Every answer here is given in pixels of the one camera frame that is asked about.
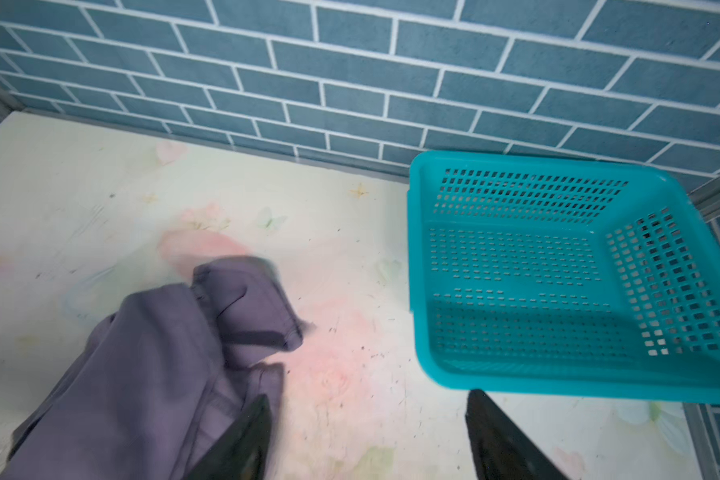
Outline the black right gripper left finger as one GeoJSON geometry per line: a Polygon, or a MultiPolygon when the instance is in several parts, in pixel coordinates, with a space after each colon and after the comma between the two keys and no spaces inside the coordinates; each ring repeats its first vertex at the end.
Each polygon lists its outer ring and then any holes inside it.
{"type": "Polygon", "coordinates": [[[258,395],[186,476],[187,480],[264,479],[272,412],[258,395]]]}

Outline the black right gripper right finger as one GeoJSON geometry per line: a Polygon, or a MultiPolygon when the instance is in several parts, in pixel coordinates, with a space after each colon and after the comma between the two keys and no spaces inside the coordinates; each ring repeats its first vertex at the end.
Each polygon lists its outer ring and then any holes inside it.
{"type": "Polygon", "coordinates": [[[465,422],[478,479],[567,478],[484,391],[469,392],[465,422]]]}

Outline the purple trousers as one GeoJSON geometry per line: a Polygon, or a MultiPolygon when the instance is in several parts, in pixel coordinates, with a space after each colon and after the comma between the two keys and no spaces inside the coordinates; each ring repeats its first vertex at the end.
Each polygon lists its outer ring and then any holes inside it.
{"type": "Polygon", "coordinates": [[[272,272],[254,258],[197,266],[190,284],[127,296],[14,431],[5,479],[180,479],[244,410],[280,409],[303,342],[272,272]]]}

